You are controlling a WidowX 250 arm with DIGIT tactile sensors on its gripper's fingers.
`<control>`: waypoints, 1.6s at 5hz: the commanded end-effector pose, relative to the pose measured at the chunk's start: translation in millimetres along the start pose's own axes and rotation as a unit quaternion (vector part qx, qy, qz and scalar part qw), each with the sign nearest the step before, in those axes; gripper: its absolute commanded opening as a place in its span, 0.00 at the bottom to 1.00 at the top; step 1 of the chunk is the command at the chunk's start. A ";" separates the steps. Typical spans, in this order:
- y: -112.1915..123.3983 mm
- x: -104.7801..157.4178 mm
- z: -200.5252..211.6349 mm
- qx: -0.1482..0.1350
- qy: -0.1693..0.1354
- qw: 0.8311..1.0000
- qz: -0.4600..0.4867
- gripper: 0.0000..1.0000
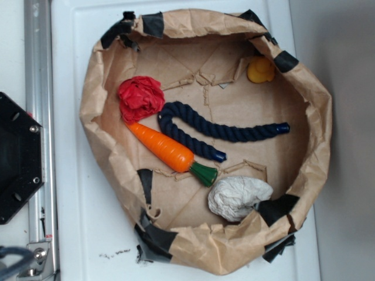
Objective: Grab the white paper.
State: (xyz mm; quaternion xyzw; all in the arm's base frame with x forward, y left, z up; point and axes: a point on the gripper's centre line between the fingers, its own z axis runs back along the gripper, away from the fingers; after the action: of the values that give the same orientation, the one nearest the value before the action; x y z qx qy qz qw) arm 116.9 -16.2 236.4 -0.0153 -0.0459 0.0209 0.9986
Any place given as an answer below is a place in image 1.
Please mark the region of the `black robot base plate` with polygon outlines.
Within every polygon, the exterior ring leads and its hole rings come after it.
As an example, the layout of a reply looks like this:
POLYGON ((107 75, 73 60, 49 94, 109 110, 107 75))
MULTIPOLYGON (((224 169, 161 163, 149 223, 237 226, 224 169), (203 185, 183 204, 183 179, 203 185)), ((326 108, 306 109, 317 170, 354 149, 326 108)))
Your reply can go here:
POLYGON ((1 93, 1 224, 7 224, 43 184, 42 127, 1 93))

